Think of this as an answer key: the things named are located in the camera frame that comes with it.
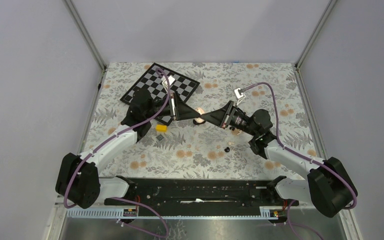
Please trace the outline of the beige stem earbud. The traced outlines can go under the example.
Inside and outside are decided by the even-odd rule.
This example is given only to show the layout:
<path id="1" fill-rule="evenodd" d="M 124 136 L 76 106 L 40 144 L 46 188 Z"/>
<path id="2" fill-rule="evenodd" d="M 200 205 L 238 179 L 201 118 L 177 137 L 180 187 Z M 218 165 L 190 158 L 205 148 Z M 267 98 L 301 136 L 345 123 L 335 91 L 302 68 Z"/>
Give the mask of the beige stem earbud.
<path id="1" fill-rule="evenodd" d="M 243 131 L 240 130 L 240 129 L 235 128 L 234 130 L 231 131 L 231 133 L 232 133 L 233 136 L 239 136 L 239 135 L 241 135 L 243 133 Z"/>

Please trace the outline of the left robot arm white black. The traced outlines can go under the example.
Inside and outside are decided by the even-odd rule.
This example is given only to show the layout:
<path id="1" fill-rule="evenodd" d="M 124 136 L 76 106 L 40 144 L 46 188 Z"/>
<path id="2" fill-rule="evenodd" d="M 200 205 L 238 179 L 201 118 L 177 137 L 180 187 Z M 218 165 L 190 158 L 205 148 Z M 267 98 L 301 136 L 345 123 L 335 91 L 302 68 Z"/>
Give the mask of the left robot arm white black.
<path id="1" fill-rule="evenodd" d="M 125 149 L 139 142 L 151 129 L 151 120 L 170 117 L 175 121 L 200 118 L 201 113 L 182 101 L 172 91 L 164 99 L 155 100 L 147 89 L 133 93 L 130 106 L 120 126 L 95 148 L 80 154 L 68 153 L 61 162 L 55 191 L 63 196 L 69 209 L 87 209 L 96 201 L 116 198 L 128 206 L 135 200 L 135 192 L 123 177 L 100 178 L 100 173 Z"/>

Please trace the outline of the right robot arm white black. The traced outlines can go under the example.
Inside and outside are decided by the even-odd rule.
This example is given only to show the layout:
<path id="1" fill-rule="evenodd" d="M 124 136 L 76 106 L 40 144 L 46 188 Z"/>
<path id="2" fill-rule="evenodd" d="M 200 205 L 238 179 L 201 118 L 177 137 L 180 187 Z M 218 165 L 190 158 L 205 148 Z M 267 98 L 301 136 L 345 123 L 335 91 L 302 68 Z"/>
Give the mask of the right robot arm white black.
<path id="1" fill-rule="evenodd" d="M 255 155 L 280 163 L 302 177 L 293 180 L 279 176 L 271 182 L 267 201 L 273 206 L 285 200 L 312 204 L 321 214 L 332 218 L 341 210 L 354 206 L 358 192 L 342 162 L 335 158 L 323 159 L 296 152 L 281 144 L 271 132 L 273 123 L 265 109 L 256 110 L 251 116 L 232 101 L 224 107 L 201 115 L 201 119 L 225 129 L 233 127 L 249 134 L 248 142 Z"/>

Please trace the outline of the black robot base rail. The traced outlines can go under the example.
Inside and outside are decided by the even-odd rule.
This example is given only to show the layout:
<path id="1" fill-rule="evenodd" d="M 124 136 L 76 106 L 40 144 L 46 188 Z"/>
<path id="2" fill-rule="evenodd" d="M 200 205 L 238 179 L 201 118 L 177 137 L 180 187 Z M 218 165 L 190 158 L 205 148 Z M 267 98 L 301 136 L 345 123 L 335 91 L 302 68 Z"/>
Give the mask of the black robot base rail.
<path id="1" fill-rule="evenodd" d="M 259 207 L 285 210 L 291 199 L 275 193 L 270 180 L 227 179 L 126 179 L 124 198 L 164 213 L 253 213 Z"/>

